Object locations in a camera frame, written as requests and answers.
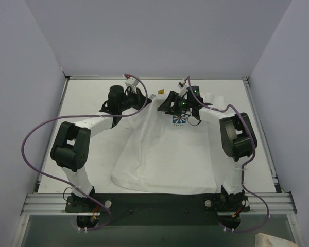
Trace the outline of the white t-shirt with flower print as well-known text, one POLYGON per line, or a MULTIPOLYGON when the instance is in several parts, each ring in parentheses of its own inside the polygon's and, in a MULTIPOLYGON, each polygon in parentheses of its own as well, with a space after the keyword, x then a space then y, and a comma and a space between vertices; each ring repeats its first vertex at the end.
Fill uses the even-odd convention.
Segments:
POLYGON ((117 186, 153 193, 217 192, 212 169, 209 125, 159 112, 168 94, 156 95, 145 109, 128 117, 132 126, 111 173, 117 186))

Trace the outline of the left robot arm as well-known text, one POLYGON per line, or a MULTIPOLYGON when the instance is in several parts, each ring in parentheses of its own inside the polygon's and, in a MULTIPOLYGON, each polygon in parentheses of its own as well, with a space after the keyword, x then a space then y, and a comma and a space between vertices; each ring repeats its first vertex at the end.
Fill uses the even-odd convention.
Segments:
POLYGON ((64 171, 72 186, 72 198, 82 211, 95 207, 94 186, 90 183, 85 164, 88 159, 90 140, 102 131, 114 128, 128 109, 140 110, 152 102, 135 86, 123 89, 120 85, 110 87, 108 99, 95 117, 83 121, 63 122, 58 130, 50 157, 64 171))

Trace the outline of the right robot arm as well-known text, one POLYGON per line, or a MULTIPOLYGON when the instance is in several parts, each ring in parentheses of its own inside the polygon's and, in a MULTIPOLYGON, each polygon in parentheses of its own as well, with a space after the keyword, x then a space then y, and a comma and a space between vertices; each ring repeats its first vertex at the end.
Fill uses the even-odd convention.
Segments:
POLYGON ((219 148, 232 160, 232 167, 225 175, 221 193, 229 196, 245 192, 245 168, 255 156, 258 142, 247 113, 239 112, 229 104, 224 109, 206 102, 198 86, 182 86, 179 93, 170 91, 157 110, 168 115, 181 116, 190 113, 200 123, 218 129, 219 148))

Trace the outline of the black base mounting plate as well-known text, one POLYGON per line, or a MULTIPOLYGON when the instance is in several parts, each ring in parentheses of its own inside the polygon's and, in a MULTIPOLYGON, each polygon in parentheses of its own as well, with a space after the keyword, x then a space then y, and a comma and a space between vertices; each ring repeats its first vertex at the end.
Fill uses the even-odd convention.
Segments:
POLYGON ((93 198, 96 202, 82 202, 72 196, 67 198, 65 211, 77 214, 80 228, 93 227, 96 223, 110 226, 212 226, 227 223, 238 227, 240 213, 250 211, 247 196, 223 196, 219 193, 96 193, 93 198))

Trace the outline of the beige object at corner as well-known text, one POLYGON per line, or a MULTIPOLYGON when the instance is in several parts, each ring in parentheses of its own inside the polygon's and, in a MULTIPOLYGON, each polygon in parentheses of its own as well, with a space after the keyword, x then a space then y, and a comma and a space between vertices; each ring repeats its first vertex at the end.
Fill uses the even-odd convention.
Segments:
POLYGON ((255 235, 255 247, 298 247, 292 241, 285 240, 276 236, 258 233, 255 235))

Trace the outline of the aluminium frame rail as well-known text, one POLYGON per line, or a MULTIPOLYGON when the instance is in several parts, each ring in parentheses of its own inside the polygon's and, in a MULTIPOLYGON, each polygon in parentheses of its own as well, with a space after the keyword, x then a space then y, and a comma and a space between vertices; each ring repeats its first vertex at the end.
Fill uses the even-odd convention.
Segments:
POLYGON ((247 166, 256 156, 258 141, 247 113, 228 104, 221 109, 205 102, 198 86, 189 78, 179 82, 180 92, 150 95, 136 76, 125 74, 125 85, 113 85, 97 114, 61 116, 61 125, 50 151, 50 158, 65 173, 63 182, 72 190, 69 211, 95 211, 102 208, 114 214, 123 206, 168 210, 182 213, 190 206, 236 219, 250 212, 250 198, 263 201, 245 185, 247 166), (85 164, 91 139, 117 128, 123 118, 141 120, 136 125, 137 143, 126 147, 117 167, 125 172, 121 187, 131 182, 133 193, 116 194, 106 207, 104 197, 89 181, 85 164), (167 193, 139 193, 148 180, 140 176, 147 154, 154 154, 154 166, 162 177, 174 178, 186 161, 191 171, 170 185, 167 193))

